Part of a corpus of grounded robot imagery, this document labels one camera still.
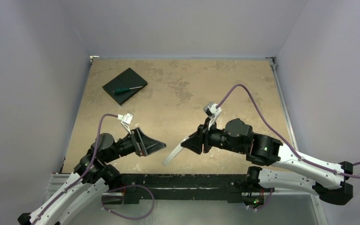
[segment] cable connector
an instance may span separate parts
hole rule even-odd
[[[216,108],[217,104],[210,102],[207,106],[203,108],[203,111],[208,115],[210,118],[208,130],[210,130],[210,127],[213,126],[216,123],[216,120],[220,116],[221,108]]]
[[[130,134],[130,122],[133,119],[133,114],[131,113],[126,113],[126,115],[119,115],[118,114],[118,119],[120,120],[121,125],[125,128],[125,130]]]

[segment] beige surface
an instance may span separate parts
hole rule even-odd
[[[122,106],[102,86],[132,68],[148,85]],[[252,92],[266,120],[289,140],[285,117],[272,70],[267,61],[255,60],[95,60],[90,70],[81,106],[68,148],[64,173],[71,172],[96,138],[104,113],[134,114],[130,128],[142,131],[167,147],[148,157],[131,154],[112,162],[121,173],[245,173],[251,165],[240,155],[212,148],[197,155],[184,149],[170,164],[161,162],[187,135],[196,131],[206,114],[202,108],[210,101],[219,103],[229,89],[246,85]],[[236,88],[221,106],[217,121],[224,128],[227,121],[241,118],[257,133],[276,137],[261,121],[246,92]],[[115,139],[126,135],[120,121],[106,118],[102,133]]]

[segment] cable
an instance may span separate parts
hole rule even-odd
[[[57,194],[42,210],[41,212],[37,215],[37,218],[34,219],[34,221],[31,223],[31,225],[35,225],[35,223],[39,220],[39,218],[41,218],[41,216],[46,212],[46,210],[57,201],[57,199],[59,199],[64,193],[66,193],[69,189],[71,189],[73,186],[75,186],[80,180],[82,180],[86,174],[90,171],[90,168],[93,166],[93,162],[96,158],[96,154],[97,154],[97,148],[98,148],[98,138],[100,137],[100,131],[101,131],[101,125],[103,124],[103,119],[106,116],[112,116],[112,117],[118,117],[118,115],[115,114],[104,114],[101,119],[100,122],[98,124],[98,128],[97,128],[97,138],[96,138],[96,145],[94,147],[94,151],[93,151],[93,156],[92,159],[90,160],[89,165],[86,167],[85,172],[83,172],[83,174],[76,180],[74,181],[72,184],[68,185],[62,192],[60,192],[59,194]]]
[[[272,197],[272,192],[273,192],[273,191],[274,191],[274,189],[271,188],[271,189],[270,189],[270,194],[268,195],[267,200],[264,201],[264,204],[263,204],[261,207],[259,207],[259,208],[253,208],[253,209],[247,207],[247,210],[250,209],[250,210],[253,210],[253,211],[259,211],[259,210],[264,209],[264,208],[267,206],[268,202],[270,201],[270,199],[271,199],[271,197]]]
[[[267,200],[264,201],[264,204],[263,204],[261,207],[257,208],[257,210],[262,210],[262,209],[264,209],[264,207],[267,206],[267,203],[268,203],[268,202],[270,201],[270,199],[271,199],[273,190],[274,190],[273,188],[270,189],[270,194],[268,195]]]
[[[117,213],[117,212],[114,212],[114,211],[112,211],[111,209],[107,208],[107,207],[104,205],[104,202],[103,202],[103,199],[102,199],[102,200],[101,200],[101,204],[103,205],[103,209],[106,210],[107,212],[110,212],[110,213],[112,213],[112,214],[114,214],[114,215],[116,215],[116,216],[118,216],[118,217],[122,217],[122,218],[124,218],[124,219],[139,220],[139,219],[144,219],[144,218],[146,218],[149,214],[151,214],[152,210],[154,209],[154,205],[155,205],[154,195],[152,194],[152,192],[151,192],[148,188],[146,188],[146,187],[144,187],[144,186],[142,186],[142,185],[133,184],[133,185],[123,186],[123,187],[119,187],[119,188],[116,188],[116,189],[113,189],[113,190],[109,190],[109,191],[107,191],[107,193],[114,192],[114,191],[119,191],[119,190],[122,190],[122,189],[125,189],[125,188],[132,188],[132,187],[143,188],[143,189],[146,190],[146,191],[148,192],[148,194],[150,194],[150,196],[151,196],[152,206],[151,206],[150,210],[149,210],[145,215],[140,216],[140,217],[127,217],[127,216],[121,215],[121,214],[119,214],[119,213]]]
[[[272,131],[274,132],[289,148],[290,150],[293,152],[293,154],[301,161],[307,163],[307,164],[310,164],[310,165],[313,165],[315,167],[318,167],[320,169],[323,169],[323,170],[326,170],[326,171],[329,171],[331,173],[334,173],[334,174],[337,174],[338,171],[334,170],[334,169],[330,169],[330,168],[327,168],[325,166],[322,166],[322,165],[319,165],[319,164],[316,164],[314,162],[311,162],[305,158],[302,158],[301,155],[298,154],[298,152],[294,149],[294,147],[280,134],[278,133],[272,126],[270,126],[270,124],[268,124],[268,122],[266,121],[266,119],[264,118],[264,116],[262,115],[262,113],[260,112],[260,109],[259,107],[257,106],[255,100],[253,99],[252,97],[252,94],[250,93],[250,91],[247,89],[247,87],[245,87],[243,84],[236,84],[234,85],[229,91],[228,93],[224,96],[224,98],[220,101],[220,103],[216,106],[216,108],[219,108],[224,102],[225,100],[228,98],[228,96],[230,96],[231,92],[236,88],[236,87],[243,87],[243,89],[247,92],[247,94],[249,95],[249,98],[250,100],[252,101],[253,105],[255,106],[255,109],[257,111],[257,113],[259,114],[260,118],[263,120],[264,124]],[[357,179],[360,179],[360,175],[353,175],[353,174],[347,174],[347,173],[343,173],[343,172],[340,172],[338,173],[342,176],[345,176],[345,177],[352,177],[352,178],[357,178]]]

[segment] green screwdriver handle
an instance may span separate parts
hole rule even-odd
[[[114,94],[121,94],[130,91],[129,88],[119,88],[114,90]]]

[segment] black notebook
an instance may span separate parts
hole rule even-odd
[[[143,86],[142,88],[132,89],[128,92],[121,94],[114,94],[114,90],[120,88],[134,88]],[[106,83],[103,86],[103,89],[116,101],[119,105],[124,104],[128,101],[133,95],[135,95],[138,91],[147,86],[147,82],[142,79],[134,70],[128,68],[123,71],[117,77],[112,79],[110,82]]]

